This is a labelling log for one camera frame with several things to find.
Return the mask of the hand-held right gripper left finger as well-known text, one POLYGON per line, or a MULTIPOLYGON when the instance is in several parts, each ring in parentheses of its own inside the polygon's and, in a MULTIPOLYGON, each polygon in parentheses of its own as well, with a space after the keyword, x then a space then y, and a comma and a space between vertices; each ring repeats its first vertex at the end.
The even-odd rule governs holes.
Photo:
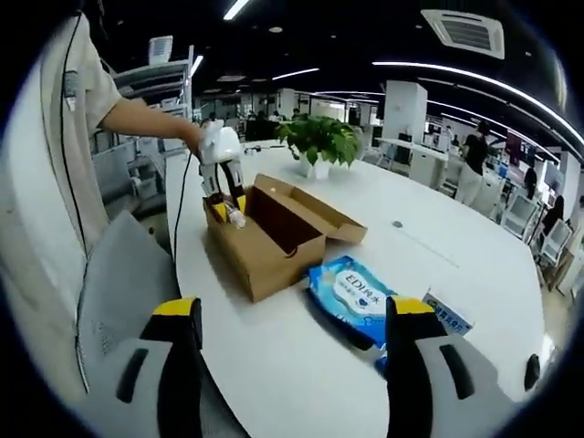
POLYGON ((83 360, 89 384, 78 406, 94 437, 200 437, 202 303, 160 304, 137 338, 83 360))

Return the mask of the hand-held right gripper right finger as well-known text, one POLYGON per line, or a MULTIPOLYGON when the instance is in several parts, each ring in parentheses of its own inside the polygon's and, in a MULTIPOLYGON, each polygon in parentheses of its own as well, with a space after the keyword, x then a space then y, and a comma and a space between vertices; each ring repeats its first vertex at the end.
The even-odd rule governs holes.
POLYGON ((385 334, 388 436, 493 437, 520 408, 494 364, 426 303, 389 297, 385 334))

